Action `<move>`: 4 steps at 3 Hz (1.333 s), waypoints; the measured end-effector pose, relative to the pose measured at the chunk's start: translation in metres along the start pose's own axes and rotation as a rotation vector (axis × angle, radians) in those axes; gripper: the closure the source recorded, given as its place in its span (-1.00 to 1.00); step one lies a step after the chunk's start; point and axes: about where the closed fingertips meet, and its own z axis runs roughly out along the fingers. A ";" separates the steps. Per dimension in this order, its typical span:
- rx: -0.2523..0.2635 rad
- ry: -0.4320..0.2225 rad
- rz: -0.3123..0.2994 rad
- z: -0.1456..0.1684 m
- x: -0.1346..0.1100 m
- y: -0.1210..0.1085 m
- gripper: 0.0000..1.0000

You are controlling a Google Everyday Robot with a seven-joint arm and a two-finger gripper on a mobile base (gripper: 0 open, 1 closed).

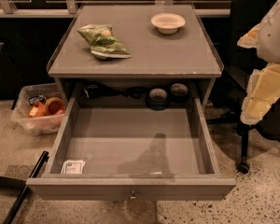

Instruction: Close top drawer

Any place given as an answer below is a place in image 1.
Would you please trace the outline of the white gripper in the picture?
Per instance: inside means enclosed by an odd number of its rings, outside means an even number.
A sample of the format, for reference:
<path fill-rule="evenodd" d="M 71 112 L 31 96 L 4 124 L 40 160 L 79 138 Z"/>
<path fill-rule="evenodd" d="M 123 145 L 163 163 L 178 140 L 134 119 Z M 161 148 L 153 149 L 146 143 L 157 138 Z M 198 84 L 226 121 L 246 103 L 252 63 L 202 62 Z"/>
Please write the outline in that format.
<path fill-rule="evenodd" d="M 280 98 L 280 0 L 275 2 L 259 25 L 239 38 L 237 45 L 257 49 L 258 56 L 269 62 L 262 70 L 253 71 L 242 104 L 241 122 L 255 125 Z"/>

